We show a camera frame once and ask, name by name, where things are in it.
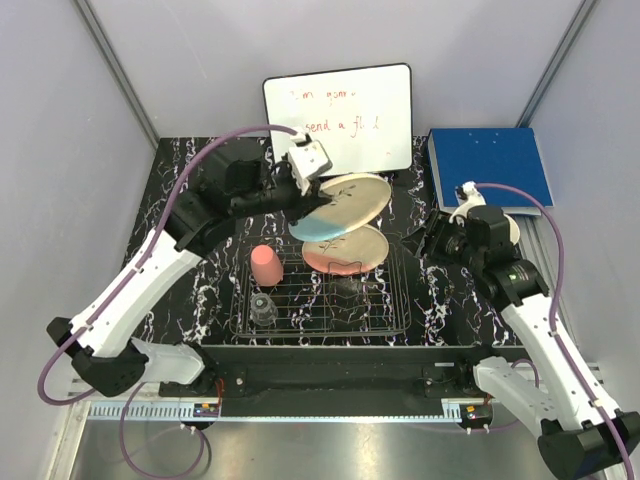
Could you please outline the pink plastic cup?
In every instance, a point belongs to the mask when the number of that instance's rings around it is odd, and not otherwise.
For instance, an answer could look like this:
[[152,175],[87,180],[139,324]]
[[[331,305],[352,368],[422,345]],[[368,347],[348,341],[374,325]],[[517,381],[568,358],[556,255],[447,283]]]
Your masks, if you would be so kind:
[[250,255],[251,271],[259,286],[273,287],[284,275],[283,265],[277,253],[268,245],[258,245]]

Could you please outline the blue and cream plate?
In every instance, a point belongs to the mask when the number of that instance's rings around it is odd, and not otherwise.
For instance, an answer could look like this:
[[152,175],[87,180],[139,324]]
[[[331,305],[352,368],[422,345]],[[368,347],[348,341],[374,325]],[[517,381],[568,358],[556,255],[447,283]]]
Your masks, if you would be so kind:
[[364,226],[389,203],[392,188],[378,175],[353,173],[323,182],[319,192],[330,202],[289,226],[297,240],[332,240]]

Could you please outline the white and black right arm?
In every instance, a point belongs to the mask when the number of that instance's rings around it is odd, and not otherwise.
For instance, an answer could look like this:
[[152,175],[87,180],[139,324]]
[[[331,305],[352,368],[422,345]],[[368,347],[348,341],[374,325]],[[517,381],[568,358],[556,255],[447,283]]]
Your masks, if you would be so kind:
[[473,206],[461,215],[432,211],[411,238],[415,253],[459,265],[522,342],[545,387],[515,373],[489,347],[454,371],[466,396],[497,399],[536,439],[557,479],[581,479],[627,465],[639,444],[639,415],[624,412],[594,377],[556,313],[537,267],[518,252],[515,223],[495,206]]

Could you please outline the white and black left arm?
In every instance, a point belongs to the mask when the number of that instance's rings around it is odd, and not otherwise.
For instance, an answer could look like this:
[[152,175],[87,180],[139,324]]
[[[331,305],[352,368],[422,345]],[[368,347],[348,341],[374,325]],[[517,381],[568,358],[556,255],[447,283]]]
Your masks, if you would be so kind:
[[[133,333],[155,304],[245,217],[282,211],[306,220],[328,203],[319,176],[332,162],[309,136],[297,135],[270,170],[249,139],[221,137],[198,152],[180,175],[158,225],[102,294],[47,332],[56,358],[68,355],[92,392],[116,397],[144,382],[165,382],[203,396],[217,387],[216,362],[197,344],[158,344]],[[267,177],[273,173],[274,180]]]

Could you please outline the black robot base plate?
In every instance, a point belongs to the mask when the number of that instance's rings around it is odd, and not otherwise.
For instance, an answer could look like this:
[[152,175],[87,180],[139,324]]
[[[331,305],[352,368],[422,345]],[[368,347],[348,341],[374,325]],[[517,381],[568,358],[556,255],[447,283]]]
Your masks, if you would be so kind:
[[491,346],[222,346],[205,352],[223,382],[222,416],[293,419],[442,414],[444,399],[476,398],[472,361],[496,355],[513,362],[519,347]]

